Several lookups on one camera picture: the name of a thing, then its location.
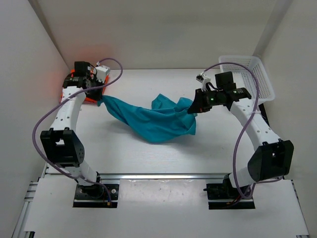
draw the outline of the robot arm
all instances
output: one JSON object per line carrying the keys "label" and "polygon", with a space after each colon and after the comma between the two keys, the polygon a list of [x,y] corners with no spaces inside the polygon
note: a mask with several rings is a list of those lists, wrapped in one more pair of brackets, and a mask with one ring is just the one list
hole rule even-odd
{"label": "robot arm", "polygon": [[[64,80],[62,101],[82,89],[103,85],[110,69],[98,66],[95,71],[91,70],[87,62],[75,62],[74,72]],[[41,142],[47,158],[55,165],[67,170],[74,177],[82,176],[97,182],[99,175],[84,160],[85,149],[75,133],[79,111],[86,96],[100,100],[102,89],[80,93],[65,103],[59,109],[50,129],[42,131]],[[77,183],[81,186],[93,186],[82,178],[78,178]]]}
{"label": "robot arm", "polygon": [[[292,142],[283,141],[266,124],[261,114],[253,112],[254,101],[251,100],[251,95],[245,88],[236,88],[232,72],[216,74],[215,78],[217,90],[211,91],[206,87],[210,80],[204,75],[197,76],[203,86],[196,90],[188,113],[208,112],[213,106],[223,105],[237,117],[242,126],[255,113],[246,129],[255,153],[247,166],[237,171],[239,186],[287,175],[294,151]],[[229,180],[232,188],[236,188],[233,173],[229,174]]]}

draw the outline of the white wall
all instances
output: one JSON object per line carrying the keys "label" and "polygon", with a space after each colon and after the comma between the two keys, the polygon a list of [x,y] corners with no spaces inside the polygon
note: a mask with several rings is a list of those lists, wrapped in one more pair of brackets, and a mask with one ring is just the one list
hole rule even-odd
{"label": "white wall", "polygon": [[0,32],[0,237],[8,238],[44,167],[33,126],[57,104],[68,69],[27,0],[0,1]]}
{"label": "white wall", "polygon": [[294,143],[290,178],[311,235],[317,237],[317,1],[295,0],[263,57],[276,99],[271,126]]}
{"label": "white wall", "polygon": [[252,55],[276,0],[38,2],[69,67],[112,56],[125,68],[204,68]]}

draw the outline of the turquoise fabric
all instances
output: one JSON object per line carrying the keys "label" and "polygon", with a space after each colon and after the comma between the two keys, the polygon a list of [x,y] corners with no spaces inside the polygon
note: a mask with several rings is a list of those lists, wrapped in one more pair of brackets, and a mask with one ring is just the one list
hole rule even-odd
{"label": "turquoise fabric", "polygon": [[133,106],[111,96],[103,96],[98,105],[101,103],[106,105],[111,115],[150,143],[162,143],[180,135],[196,133],[196,115],[187,114],[192,104],[188,98],[180,98],[178,103],[174,103],[159,94],[152,101],[152,109]]}

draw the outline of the white plastic basket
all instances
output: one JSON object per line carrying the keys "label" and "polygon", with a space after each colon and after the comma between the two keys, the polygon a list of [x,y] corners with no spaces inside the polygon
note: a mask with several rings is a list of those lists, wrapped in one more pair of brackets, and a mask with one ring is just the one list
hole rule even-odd
{"label": "white plastic basket", "polygon": [[[271,82],[267,76],[261,60],[255,56],[220,56],[219,62],[234,62],[239,63],[249,68],[259,81],[260,98],[259,104],[266,101],[272,101],[275,94]],[[231,71],[233,73],[234,82],[237,87],[245,87],[255,99],[257,91],[256,85],[250,73],[237,65],[222,64],[220,65],[221,72]]]}

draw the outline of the towel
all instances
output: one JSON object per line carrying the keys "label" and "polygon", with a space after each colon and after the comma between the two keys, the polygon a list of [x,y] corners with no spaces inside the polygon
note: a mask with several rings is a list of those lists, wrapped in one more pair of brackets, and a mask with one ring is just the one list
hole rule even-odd
{"label": "towel", "polygon": [[146,109],[104,95],[98,105],[104,103],[111,115],[129,125],[147,142],[162,143],[180,135],[195,135],[197,114],[187,114],[192,102],[180,98],[178,103],[174,103],[159,94],[152,101],[152,109]]}

